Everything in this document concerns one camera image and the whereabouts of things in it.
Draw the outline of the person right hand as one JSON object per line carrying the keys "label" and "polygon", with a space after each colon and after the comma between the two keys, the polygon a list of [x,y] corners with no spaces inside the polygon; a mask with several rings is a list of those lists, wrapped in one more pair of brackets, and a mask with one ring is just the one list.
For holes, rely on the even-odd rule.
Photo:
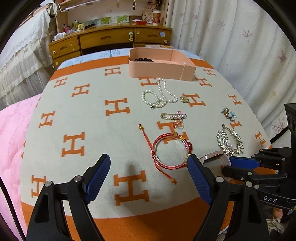
{"label": "person right hand", "polygon": [[284,216],[284,213],[283,213],[283,209],[279,209],[279,208],[268,208],[266,211],[265,211],[265,214],[266,214],[266,217],[267,218],[279,218],[279,219],[282,219],[283,216]]}

